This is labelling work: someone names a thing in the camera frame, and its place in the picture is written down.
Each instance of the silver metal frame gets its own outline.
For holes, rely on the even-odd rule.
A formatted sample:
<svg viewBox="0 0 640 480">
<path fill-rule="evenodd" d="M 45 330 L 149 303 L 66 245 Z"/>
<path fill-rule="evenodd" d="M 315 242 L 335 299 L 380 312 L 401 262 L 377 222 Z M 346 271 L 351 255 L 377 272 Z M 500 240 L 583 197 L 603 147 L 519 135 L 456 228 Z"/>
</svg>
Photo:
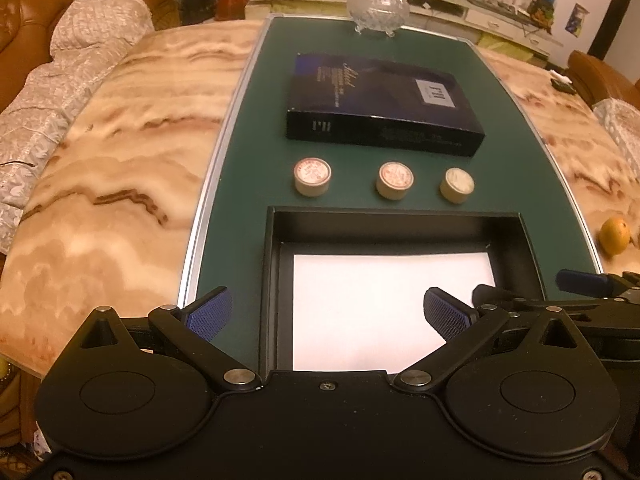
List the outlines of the silver metal frame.
<svg viewBox="0 0 640 480">
<path fill-rule="evenodd" d="M 228 149 L 229 142 L 231 140 L 231 135 L 233 129 L 236 125 L 236 119 L 238 118 L 238 111 L 242 104 L 242 99 L 244 98 L 244 93 L 246 92 L 247 85 L 249 84 L 249 79 L 254 71 L 255 63 L 258 59 L 258 55 L 260 54 L 260 50 L 262 44 L 264 43 L 264 38 L 267 35 L 269 28 L 271 27 L 271 23 L 274 18 L 311 18 L 316 20 L 336 20 L 336 21 L 350 21 L 349 18 L 342 16 L 309 16 L 306 14 L 270 14 L 266 19 L 264 26 L 258 36 L 258 40 L 256 41 L 254 48 L 252 49 L 251 54 L 248 57 L 248 62 L 244 69 L 242 70 L 240 80 L 234 94 L 231 98 L 231 102 L 226 113 L 225 119 L 220 127 L 220 134 L 218 136 L 218 140 L 216 141 L 216 145 L 213 150 L 213 155 L 209 162 L 209 167 L 207 168 L 207 173 L 205 175 L 204 183 L 202 185 L 202 191 L 200 192 L 200 199 L 198 200 L 198 207 L 196 209 L 196 215 L 193 221 L 193 226 L 191 227 L 191 234 L 189 236 L 189 243 L 187 245 L 187 251 L 184 258 L 184 267 L 182 268 L 182 277 L 180 279 L 180 289 L 178 292 L 178 300 L 177 306 L 180 308 L 185 307 L 187 304 L 191 303 L 196 299 L 197 288 L 198 288 L 198 278 L 200 276 L 200 266 L 202 264 L 202 254 L 204 252 L 204 244 L 207 238 L 207 229 L 209 227 L 209 218 L 211 215 L 211 209 L 213 207 L 213 201 L 216 195 L 216 189 L 218 188 L 218 181 L 220 179 L 220 174 L 222 173 L 222 166 L 224 164 L 226 150 Z M 468 44 L 469 47 L 476 53 L 476 56 L 482 60 L 484 65 L 489 69 L 489 71 L 494 75 L 494 77 L 500 82 L 502 88 L 507 95 L 510 97 L 511 101 L 518 107 L 518 110 L 522 114 L 522 116 L 527 121 L 529 128 L 535 135 L 540 148 L 545 153 L 546 158 L 548 159 L 551 167 L 556 172 L 560 183 L 562 184 L 562 188 L 564 189 L 564 193 L 567 196 L 572 209 L 574 210 L 574 214 L 578 220 L 578 224 L 580 224 L 580 228 L 582 230 L 582 236 L 584 237 L 585 242 L 587 243 L 587 247 L 589 253 L 591 255 L 591 261 L 593 262 L 593 266 L 596 272 L 604 272 L 602 269 L 602 263 L 600 262 L 600 257 L 598 256 L 598 251 L 596 250 L 593 239 L 591 238 L 591 234 L 587 228 L 586 222 L 584 221 L 584 217 L 578 208 L 577 202 L 575 200 L 575 196 L 569 188 L 568 182 L 565 179 L 562 171 L 556 162 L 556 159 L 552 155 L 552 153 L 548 150 L 546 144 L 542 140 L 540 133 L 533 125 L 529 116 L 526 114 L 520 102 L 516 98 L 515 95 L 509 90 L 507 85 L 498 77 L 497 73 L 495 73 L 494 69 L 487 63 L 487 61 L 482 57 L 476 46 L 471 43 L 469 40 L 465 38 L 457 38 L 455 36 L 449 36 L 448 34 L 442 34 L 439 32 L 432 32 L 430 30 L 424 30 L 423 28 L 418 27 L 403 27 L 405 30 L 413 30 L 415 32 L 421 32 L 423 34 L 431 34 L 432 36 L 439 36 L 441 38 L 447 38 L 449 40 L 461 41 L 463 43 Z"/>
</svg>

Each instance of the orange fruit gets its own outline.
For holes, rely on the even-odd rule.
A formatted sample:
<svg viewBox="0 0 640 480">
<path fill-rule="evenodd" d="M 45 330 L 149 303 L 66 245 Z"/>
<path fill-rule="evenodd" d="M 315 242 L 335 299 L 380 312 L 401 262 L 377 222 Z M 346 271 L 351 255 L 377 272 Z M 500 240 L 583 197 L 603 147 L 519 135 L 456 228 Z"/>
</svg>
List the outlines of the orange fruit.
<svg viewBox="0 0 640 480">
<path fill-rule="evenodd" d="M 598 232 L 598 241 L 609 256 L 620 254 L 631 240 L 631 231 L 625 219 L 619 216 L 609 218 Z"/>
</svg>

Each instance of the dark blue box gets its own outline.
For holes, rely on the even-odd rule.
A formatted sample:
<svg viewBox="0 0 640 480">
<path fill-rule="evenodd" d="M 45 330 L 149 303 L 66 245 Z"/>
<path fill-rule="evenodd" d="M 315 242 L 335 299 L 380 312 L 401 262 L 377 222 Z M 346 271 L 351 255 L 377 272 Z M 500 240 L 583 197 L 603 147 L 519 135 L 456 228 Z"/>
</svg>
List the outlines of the dark blue box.
<svg viewBox="0 0 640 480">
<path fill-rule="evenodd" d="M 484 131 L 451 74 L 363 57 L 298 54 L 287 137 L 472 156 Z"/>
</svg>

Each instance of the triangular cutout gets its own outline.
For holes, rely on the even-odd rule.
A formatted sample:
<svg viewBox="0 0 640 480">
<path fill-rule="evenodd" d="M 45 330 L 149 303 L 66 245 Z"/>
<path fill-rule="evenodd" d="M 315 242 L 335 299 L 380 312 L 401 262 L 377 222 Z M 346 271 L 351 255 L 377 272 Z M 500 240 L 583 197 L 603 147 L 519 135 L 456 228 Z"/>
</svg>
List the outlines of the triangular cutout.
<svg viewBox="0 0 640 480">
<path fill-rule="evenodd" d="M 110 346 L 118 343 L 115 334 L 111 330 L 109 321 L 98 319 L 82 341 L 80 348 L 96 348 L 98 346 Z"/>
<path fill-rule="evenodd" d="M 542 336 L 541 344 L 545 346 L 559 346 L 562 348 L 576 348 L 577 344 L 571 337 L 564 323 L 559 319 L 553 319 L 546 326 L 545 335 Z"/>
</svg>

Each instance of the red plastic bag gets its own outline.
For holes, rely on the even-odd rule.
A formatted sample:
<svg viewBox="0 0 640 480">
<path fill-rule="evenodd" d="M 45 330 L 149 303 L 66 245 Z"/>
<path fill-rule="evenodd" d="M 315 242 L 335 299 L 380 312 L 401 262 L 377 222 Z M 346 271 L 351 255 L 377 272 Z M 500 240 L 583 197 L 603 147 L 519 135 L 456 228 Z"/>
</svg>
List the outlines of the red plastic bag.
<svg viewBox="0 0 640 480">
<path fill-rule="evenodd" d="M 249 0 L 218 0 L 216 20 L 244 20 L 244 7 Z"/>
</svg>

